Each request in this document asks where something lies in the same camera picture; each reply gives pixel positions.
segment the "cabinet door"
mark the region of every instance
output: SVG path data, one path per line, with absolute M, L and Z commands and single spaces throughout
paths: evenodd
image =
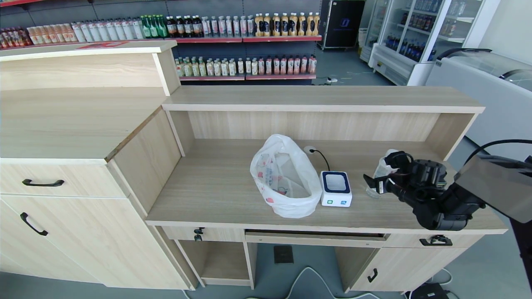
M 188 289 L 127 198 L 3 196 L 46 238 L 110 287 Z
M 34 220 L 33 213 L 23 211 L 28 214 L 28 223 L 37 230 L 48 230 Z M 21 213 L 16 213 L 0 201 L 0 270 L 45 278 L 98 282 L 50 243 L 48 236 L 36 233 L 24 223 Z

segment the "refrigerator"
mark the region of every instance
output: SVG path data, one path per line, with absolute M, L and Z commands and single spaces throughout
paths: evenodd
M 454 87 L 486 107 L 465 134 L 477 145 L 532 139 L 532 65 L 489 49 L 453 49 L 438 58 L 426 85 Z M 524 161 L 532 145 L 503 144 L 486 150 Z
M 389 0 L 368 65 L 396 85 L 422 86 L 439 54 L 479 46 L 499 2 Z

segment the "green bottle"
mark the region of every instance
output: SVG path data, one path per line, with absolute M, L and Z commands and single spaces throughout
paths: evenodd
M 140 19 L 142 20 L 142 31 L 144 33 L 144 36 L 146 38 L 151 38 L 152 37 L 152 33 L 151 33 L 150 29 L 149 29 L 147 16 L 141 15 Z

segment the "drawer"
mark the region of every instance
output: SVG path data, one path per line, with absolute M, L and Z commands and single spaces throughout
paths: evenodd
M 469 248 L 476 241 L 480 240 L 484 235 L 445 235 L 443 236 L 450 240 L 452 245 L 444 242 L 435 241 L 431 243 L 431 239 L 436 237 L 435 234 L 421 234 L 421 235 L 406 235 L 406 234 L 391 234 L 386 240 L 384 247 L 395 248 Z
M 0 164 L 2 193 L 126 197 L 105 165 Z M 32 184 L 55 186 L 32 186 Z
M 248 229 L 245 232 L 245 237 L 246 242 L 250 243 L 381 248 L 386 242 L 387 235 Z
M 196 235 L 201 236 L 203 241 L 243 242 L 244 230 L 238 228 L 200 228 L 200 227 L 162 227 L 169 239 L 172 240 L 195 240 Z

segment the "cabinet knob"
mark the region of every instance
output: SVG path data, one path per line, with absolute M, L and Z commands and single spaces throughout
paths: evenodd
M 371 283 L 375 280 L 377 275 L 379 275 L 379 272 L 377 272 L 377 268 L 373 268 L 373 276 L 368 276 L 368 281 Z

